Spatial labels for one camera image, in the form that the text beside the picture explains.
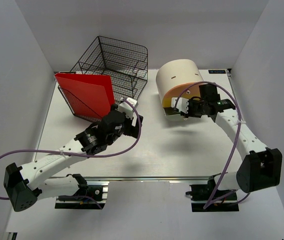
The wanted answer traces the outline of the pale green bottom drawer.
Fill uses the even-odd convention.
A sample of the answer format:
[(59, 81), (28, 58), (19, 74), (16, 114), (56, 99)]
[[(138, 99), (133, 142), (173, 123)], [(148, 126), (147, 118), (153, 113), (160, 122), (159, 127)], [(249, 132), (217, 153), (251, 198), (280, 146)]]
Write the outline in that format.
[(179, 112), (176, 112), (174, 108), (164, 107), (164, 115), (169, 121), (186, 121), (188, 118), (182, 116)]

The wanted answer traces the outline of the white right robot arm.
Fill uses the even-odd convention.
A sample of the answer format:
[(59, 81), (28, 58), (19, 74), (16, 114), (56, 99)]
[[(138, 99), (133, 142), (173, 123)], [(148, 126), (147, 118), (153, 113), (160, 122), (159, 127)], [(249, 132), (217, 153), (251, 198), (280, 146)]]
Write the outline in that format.
[(200, 85), (200, 96), (187, 102), (187, 116), (210, 117), (233, 142), (231, 152), (239, 152), (242, 162), (235, 172), (229, 172), (226, 165), (222, 173), (213, 176), (214, 183), (207, 187), (208, 195), (217, 200), (226, 191), (249, 194), (279, 185), (282, 153), (260, 141), (242, 120), (235, 99), (221, 99), (217, 89), (214, 83)]

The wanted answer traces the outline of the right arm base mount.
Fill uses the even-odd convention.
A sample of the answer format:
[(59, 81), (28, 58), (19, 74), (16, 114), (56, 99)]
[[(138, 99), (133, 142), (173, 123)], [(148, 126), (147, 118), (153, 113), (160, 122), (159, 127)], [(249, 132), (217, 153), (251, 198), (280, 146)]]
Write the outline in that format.
[(185, 193), (191, 199), (191, 209), (194, 213), (208, 213), (208, 212), (238, 212), (239, 207), (237, 203), (237, 194), (230, 190), (217, 190), (213, 200), (218, 201), (212, 203), (206, 209), (204, 205), (208, 202), (213, 186), (208, 184), (192, 184), (190, 190)]

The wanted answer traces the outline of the orange top drawer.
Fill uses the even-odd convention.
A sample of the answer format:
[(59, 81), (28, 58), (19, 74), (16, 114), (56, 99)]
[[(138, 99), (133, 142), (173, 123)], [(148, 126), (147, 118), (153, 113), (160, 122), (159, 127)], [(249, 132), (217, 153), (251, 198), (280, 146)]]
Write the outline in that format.
[(178, 97), (180, 94), (182, 94), (182, 97), (184, 98), (199, 97), (199, 86), (201, 85), (201, 83), (196, 85), (193, 84), (193, 82), (189, 82), (175, 86), (164, 95), (163, 99), (167, 100)]

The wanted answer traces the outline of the yellow drawer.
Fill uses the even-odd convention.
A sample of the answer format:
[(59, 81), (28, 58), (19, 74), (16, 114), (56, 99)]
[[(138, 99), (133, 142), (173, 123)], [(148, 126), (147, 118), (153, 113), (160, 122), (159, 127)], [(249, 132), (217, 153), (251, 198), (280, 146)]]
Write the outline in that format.
[(163, 108), (170, 108), (172, 103), (172, 97), (164, 97), (162, 100)]

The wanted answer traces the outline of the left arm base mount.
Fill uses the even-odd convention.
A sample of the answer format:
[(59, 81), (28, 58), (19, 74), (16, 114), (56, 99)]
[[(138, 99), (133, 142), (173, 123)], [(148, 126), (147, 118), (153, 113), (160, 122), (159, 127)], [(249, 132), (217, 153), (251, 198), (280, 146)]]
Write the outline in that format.
[(108, 194), (108, 181), (87, 181), (88, 187), (75, 196), (59, 196), (55, 209), (64, 210), (102, 210)]

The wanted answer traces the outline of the red A4 file folder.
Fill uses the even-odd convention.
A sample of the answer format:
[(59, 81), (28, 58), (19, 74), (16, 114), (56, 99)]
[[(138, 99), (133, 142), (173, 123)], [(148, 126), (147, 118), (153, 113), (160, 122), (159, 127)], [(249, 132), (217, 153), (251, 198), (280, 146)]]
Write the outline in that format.
[(76, 116), (101, 119), (115, 103), (108, 75), (57, 73), (55, 78)]

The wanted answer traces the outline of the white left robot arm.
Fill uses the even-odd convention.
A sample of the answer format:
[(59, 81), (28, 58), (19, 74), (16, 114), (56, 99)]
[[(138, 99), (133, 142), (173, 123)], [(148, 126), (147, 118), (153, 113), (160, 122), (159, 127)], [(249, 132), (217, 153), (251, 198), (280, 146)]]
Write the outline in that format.
[(17, 166), (6, 167), (4, 188), (14, 211), (21, 212), (38, 200), (70, 196), (81, 200), (87, 195), (88, 185), (80, 174), (53, 179), (52, 176), (71, 165), (92, 157), (112, 145), (121, 135), (139, 139), (143, 117), (137, 114), (137, 102), (126, 99), (111, 106), (100, 121), (89, 125), (55, 153)]

